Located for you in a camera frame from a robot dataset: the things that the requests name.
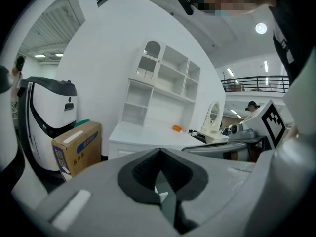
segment white robot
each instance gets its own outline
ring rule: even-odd
[[[37,174],[58,175],[51,140],[76,124],[75,86],[70,81],[29,77],[22,80],[18,96],[19,135],[32,168]]]

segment person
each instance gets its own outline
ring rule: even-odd
[[[316,31],[310,30],[314,0],[190,0],[199,10],[215,16],[252,12],[268,5],[274,17],[273,42],[289,76],[295,80],[303,69],[312,48]]]
[[[25,62],[24,58],[22,56],[19,56],[16,60],[15,67],[12,69],[10,73],[11,78],[13,80],[12,92],[11,92],[13,106],[15,106],[16,102],[18,101],[17,94],[20,89],[20,83],[23,79],[22,69],[24,66],[24,62]]]
[[[227,134],[228,134],[228,128],[227,128],[227,126],[225,126],[225,129],[224,129],[224,131],[223,131],[222,134],[227,136]]]
[[[255,101],[250,101],[248,104],[248,107],[246,107],[246,111],[250,111],[251,113],[253,113],[258,108],[260,108],[260,105],[257,105],[257,103]]]

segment balcony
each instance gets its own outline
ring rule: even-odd
[[[221,82],[226,92],[226,103],[231,104],[231,108],[240,105],[241,116],[247,115],[244,107],[250,101],[262,105],[272,100],[276,105],[285,106],[283,96],[289,89],[288,76],[243,77]]]
[[[288,76],[257,76],[222,80],[225,92],[263,91],[286,93],[289,89]]]

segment ceiling light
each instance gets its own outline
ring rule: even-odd
[[[259,23],[256,25],[256,32],[259,34],[264,34],[267,31],[267,26],[264,23]]]
[[[229,74],[231,74],[231,76],[233,77],[234,74],[233,74],[233,72],[231,71],[231,69],[227,69],[227,70],[228,70]]]
[[[44,58],[44,57],[46,57],[46,56],[43,55],[43,54],[38,54],[38,55],[34,55],[34,57],[36,57],[36,58]]]
[[[268,72],[268,62],[265,61],[265,69],[266,69],[266,72]]]

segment white cabinet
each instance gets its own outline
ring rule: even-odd
[[[130,80],[121,120],[143,125],[152,92],[153,87]]]
[[[189,130],[200,67],[165,43],[147,38],[135,58],[121,121]]]
[[[200,67],[155,39],[146,39],[129,77],[120,123],[110,136],[109,159],[157,147],[203,143],[188,135]],[[179,125],[183,133],[172,130]]]

